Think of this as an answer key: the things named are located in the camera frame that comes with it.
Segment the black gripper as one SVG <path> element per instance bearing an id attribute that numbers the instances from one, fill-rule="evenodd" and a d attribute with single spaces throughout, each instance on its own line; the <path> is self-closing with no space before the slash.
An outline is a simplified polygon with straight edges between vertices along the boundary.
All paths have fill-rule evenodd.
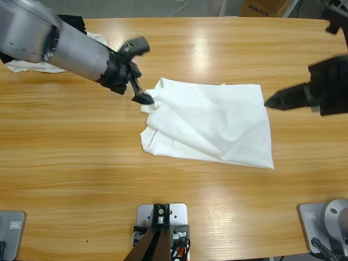
<path id="1" fill-rule="evenodd" d="M 132 51 L 108 51 L 108 53 L 107 69 L 100 75 L 97 82 L 120 95 L 125 93 L 127 84 L 130 83 L 134 91 L 132 101 L 142 105 L 154 104 L 153 98 L 139 86 L 138 78 L 141 76 L 141 72 L 132 62 L 137 54 Z"/>
<path id="2" fill-rule="evenodd" d="M 280 90 L 264 105 L 277 110 L 313 105 L 319 107 L 322 116 L 347 113 L 347 56 L 321 61 L 309 66 L 308 70 L 309 84 L 303 83 Z"/>

